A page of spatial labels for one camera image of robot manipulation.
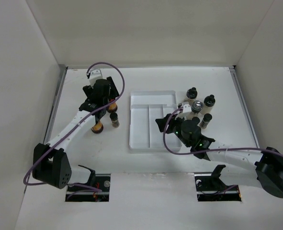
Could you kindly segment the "red-capped amber sauce jar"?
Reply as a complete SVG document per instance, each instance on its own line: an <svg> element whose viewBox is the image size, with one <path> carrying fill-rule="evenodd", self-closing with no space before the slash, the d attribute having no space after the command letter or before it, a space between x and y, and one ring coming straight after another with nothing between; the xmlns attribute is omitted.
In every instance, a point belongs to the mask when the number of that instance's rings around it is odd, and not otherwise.
<svg viewBox="0 0 283 230"><path fill-rule="evenodd" d="M117 103L112 103L110 106L107 107L108 113L114 113L118 109Z"/></svg>

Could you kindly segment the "silver-capped spice bottle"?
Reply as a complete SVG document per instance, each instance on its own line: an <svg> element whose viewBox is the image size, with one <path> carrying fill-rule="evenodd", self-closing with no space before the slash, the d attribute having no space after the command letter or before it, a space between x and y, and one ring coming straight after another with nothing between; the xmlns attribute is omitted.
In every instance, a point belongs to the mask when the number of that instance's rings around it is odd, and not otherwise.
<svg viewBox="0 0 283 230"><path fill-rule="evenodd" d="M187 115L187 119L188 120L192 120L194 117L197 117L198 114L201 112L201 110L203 109L203 102L201 101L194 101L192 104L191 104L191 112Z"/></svg>

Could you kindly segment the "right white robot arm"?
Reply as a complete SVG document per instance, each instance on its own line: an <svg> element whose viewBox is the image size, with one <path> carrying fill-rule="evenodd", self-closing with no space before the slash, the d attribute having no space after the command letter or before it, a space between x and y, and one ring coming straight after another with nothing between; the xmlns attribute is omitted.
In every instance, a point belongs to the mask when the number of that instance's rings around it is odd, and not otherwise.
<svg viewBox="0 0 283 230"><path fill-rule="evenodd" d="M174 134L192 155L200 160L217 162L210 184L219 192L242 184L262 188L268 194L283 198L283 155L276 149L230 148L202 134L200 119L187 120L167 114L155 120L164 136Z"/></svg>

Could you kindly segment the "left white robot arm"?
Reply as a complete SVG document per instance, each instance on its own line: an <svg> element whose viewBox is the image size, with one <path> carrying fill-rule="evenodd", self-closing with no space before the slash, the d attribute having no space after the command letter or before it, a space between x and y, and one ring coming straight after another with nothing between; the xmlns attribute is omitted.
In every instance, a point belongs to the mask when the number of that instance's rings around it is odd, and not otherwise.
<svg viewBox="0 0 283 230"><path fill-rule="evenodd" d="M122 95L112 79L97 76L83 87L86 100L80 105L74 118L53 139L46 144L39 143L34 148L33 166L30 176L39 184L48 184L58 189L67 185L80 185L90 191L95 187L95 171L83 166L71 166L74 156L71 147L89 130L102 132L101 118L106 113L115 112L115 101Z"/></svg>

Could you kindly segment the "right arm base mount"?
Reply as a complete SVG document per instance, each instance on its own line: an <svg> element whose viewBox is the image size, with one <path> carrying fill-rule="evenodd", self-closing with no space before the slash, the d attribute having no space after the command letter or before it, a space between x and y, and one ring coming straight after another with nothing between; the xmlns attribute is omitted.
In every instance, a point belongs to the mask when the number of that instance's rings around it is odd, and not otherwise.
<svg viewBox="0 0 283 230"><path fill-rule="evenodd" d="M220 179L225 165L217 165L212 172L194 174L196 196L199 202L238 201L241 194L238 185L225 185Z"/></svg>

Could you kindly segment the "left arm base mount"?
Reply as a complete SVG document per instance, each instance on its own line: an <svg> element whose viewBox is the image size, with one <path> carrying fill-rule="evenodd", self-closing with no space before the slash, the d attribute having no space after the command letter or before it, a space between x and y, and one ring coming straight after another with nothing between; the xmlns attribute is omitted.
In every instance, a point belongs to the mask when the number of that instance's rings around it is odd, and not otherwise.
<svg viewBox="0 0 283 230"><path fill-rule="evenodd" d="M66 202L109 202L111 174L97 174L91 185L69 186Z"/></svg>

